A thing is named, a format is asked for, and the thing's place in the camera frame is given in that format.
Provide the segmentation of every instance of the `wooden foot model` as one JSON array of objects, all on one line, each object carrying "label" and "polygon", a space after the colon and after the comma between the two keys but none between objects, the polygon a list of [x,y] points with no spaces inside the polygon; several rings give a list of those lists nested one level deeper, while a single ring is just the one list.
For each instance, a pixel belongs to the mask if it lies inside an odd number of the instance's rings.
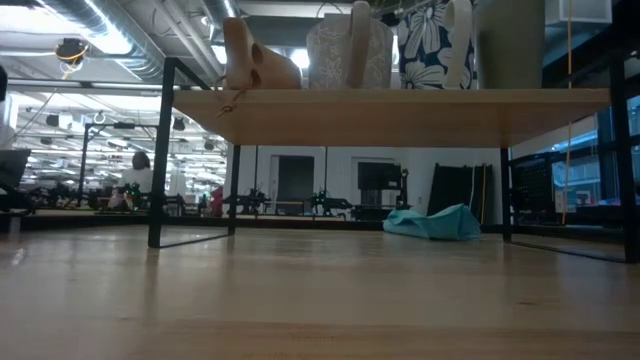
[{"label": "wooden foot model", "polygon": [[300,89],[300,68],[286,56],[257,43],[240,18],[227,18],[222,25],[227,51],[226,88]]}]

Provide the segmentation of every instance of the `shelf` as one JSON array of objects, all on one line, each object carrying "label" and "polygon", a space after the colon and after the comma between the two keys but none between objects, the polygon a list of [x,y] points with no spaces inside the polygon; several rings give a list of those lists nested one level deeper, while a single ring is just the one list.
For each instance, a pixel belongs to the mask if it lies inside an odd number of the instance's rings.
[{"label": "shelf", "polygon": [[236,145],[497,148],[609,105],[608,89],[176,91],[174,107]]}]

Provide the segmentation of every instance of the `wooden tabletop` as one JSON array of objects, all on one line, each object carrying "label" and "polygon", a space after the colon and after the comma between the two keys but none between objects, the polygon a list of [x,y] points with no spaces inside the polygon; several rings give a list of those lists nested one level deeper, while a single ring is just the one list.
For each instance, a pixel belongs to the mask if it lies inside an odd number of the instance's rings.
[{"label": "wooden tabletop", "polygon": [[[226,233],[167,226],[163,243]],[[0,235],[2,360],[595,360],[640,354],[640,267],[480,241],[148,226]],[[524,235],[514,235],[523,241]]]},{"label": "wooden tabletop", "polygon": [[497,148],[609,105],[608,89],[176,91],[174,107],[236,145]]}]

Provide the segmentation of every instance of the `door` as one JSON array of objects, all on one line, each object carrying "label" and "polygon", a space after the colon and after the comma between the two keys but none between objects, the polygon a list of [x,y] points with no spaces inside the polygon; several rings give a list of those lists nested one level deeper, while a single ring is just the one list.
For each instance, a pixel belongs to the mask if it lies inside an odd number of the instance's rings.
[{"label": "door", "polygon": [[308,205],[301,202],[313,196],[313,170],[312,156],[279,156],[277,214],[304,215],[308,211]]}]

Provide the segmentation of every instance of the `teal cloth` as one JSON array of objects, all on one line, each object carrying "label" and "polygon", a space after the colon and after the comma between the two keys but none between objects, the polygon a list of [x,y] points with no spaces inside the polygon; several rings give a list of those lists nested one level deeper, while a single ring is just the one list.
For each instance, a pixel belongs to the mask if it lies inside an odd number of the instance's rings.
[{"label": "teal cloth", "polygon": [[411,210],[393,210],[384,221],[384,230],[425,239],[480,239],[480,223],[464,204],[450,206],[432,216]]}]

